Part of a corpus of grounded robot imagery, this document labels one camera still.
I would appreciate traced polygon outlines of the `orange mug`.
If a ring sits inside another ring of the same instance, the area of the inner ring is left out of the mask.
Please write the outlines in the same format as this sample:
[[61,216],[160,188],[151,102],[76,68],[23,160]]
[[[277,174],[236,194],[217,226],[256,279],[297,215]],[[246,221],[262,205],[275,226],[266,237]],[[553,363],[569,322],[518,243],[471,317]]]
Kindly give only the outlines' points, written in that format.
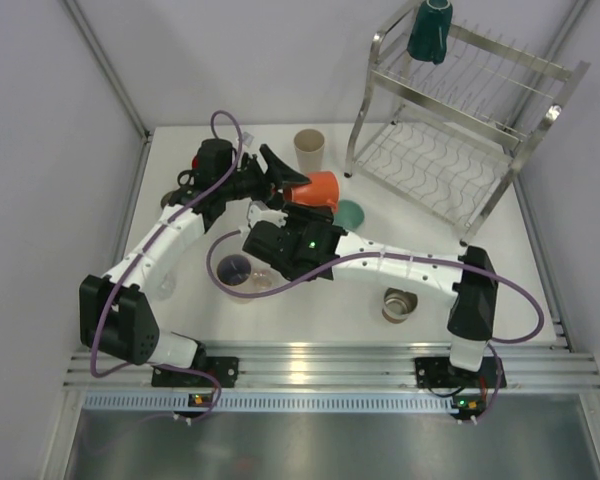
[[340,186],[336,175],[331,171],[319,171],[308,174],[309,184],[294,186],[283,191],[287,202],[310,207],[329,207],[333,213],[338,211]]

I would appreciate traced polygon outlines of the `dark teal mug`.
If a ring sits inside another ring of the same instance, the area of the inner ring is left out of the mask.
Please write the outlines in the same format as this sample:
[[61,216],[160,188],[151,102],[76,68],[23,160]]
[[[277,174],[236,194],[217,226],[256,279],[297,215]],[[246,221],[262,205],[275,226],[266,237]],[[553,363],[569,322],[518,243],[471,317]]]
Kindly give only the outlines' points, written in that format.
[[441,64],[447,53],[447,37],[453,17],[449,0],[422,1],[409,37],[407,51],[414,60]]

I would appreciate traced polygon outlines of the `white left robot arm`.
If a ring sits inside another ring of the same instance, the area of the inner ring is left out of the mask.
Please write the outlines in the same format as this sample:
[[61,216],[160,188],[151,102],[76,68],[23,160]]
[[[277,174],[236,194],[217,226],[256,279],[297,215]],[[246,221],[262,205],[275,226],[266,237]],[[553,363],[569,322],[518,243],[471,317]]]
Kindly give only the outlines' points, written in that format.
[[125,365],[169,365],[184,384],[207,376],[203,343],[163,330],[150,299],[180,257],[220,218],[229,202],[266,203],[279,190],[309,184],[262,145],[258,155],[235,149],[224,139],[204,140],[192,167],[157,223],[115,267],[87,276],[79,287],[80,339],[93,355],[116,357]]

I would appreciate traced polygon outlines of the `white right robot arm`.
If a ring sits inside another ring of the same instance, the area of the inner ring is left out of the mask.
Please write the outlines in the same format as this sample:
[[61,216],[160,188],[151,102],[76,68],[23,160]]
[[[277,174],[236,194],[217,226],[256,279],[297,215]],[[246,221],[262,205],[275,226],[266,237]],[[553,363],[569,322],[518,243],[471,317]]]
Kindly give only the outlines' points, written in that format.
[[499,287],[485,250],[470,247],[460,256],[411,253],[334,225],[324,208],[278,211],[260,201],[248,207],[247,228],[244,251],[292,285],[355,280],[439,302],[448,311],[451,334],[448,376],[467,386],[483,375]]

